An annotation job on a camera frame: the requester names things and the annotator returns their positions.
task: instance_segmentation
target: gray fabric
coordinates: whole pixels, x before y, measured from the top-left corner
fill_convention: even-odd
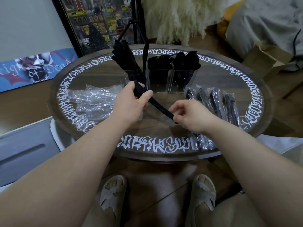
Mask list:
[[[303,0],[246,0],[233,15],[226,40],[244,59],[257,41],[294,55],[286,70],[303,68]]]

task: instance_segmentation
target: person's left hand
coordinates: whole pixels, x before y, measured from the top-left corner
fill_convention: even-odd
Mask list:
[[[153,91],[149,90],[144,92],[139,99],[136,99],[134,87],[134,81],[130,81],[123,88],[115,99],[114,109],[110,116],[127,126],[132,125],[139,119],[143,108],[148,105],[147,102],[153,95]]]

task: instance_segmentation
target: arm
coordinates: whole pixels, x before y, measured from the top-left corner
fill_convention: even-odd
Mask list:
[[[121,136],[152,96],[139,99],[130,82],[112,115],[0,194],[1,226],[80,226]]]
[[[303,226],[302,167],[214,116],[195,100],[177,101],[170,111],[177,123],[215,142],[269,225]]]

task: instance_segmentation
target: hand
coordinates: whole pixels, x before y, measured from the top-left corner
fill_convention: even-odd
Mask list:
[[[134,81],[130,81],[116,97],[110,117],[114,117],[126,126],[132,125],[138,120],[152,95],[153,91],[149,90],[144,92],[139,99],[136,99],[134,96]]]
[[[221,120],[194,99],[178,100],[169,111],[174,114],[175,122],[198,134],[209,134],[212,126]]]

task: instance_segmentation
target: slipper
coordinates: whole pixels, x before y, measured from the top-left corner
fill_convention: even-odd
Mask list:
[[[112,179],[122,179],[121,186],[114,186],[111,189],[106,189],[106,186]],[[100,196],[100,206],[103,210],[111,207],[115,214],[115,227],[120,226],[121,211],[126,192],[126,178],[122,175],[116,175],[107,180],[104,184]]]
[[[210,182],[214,192],[210,191],[210,189],[204,183],[199,181],[200,176],[204,176],[205,179]],[[185,227],[192,227],[191,223],[194,223],[193,227],[197,227],[195,221],[195,209],[198,205],[204,202],[208,206],[208,208],[211,211],[213,211],[215,206],[215,201],[216,201],[216,190],[210,178],[207,177],[205,174],[196,175],[192,182],[191,198],[185,219]]]

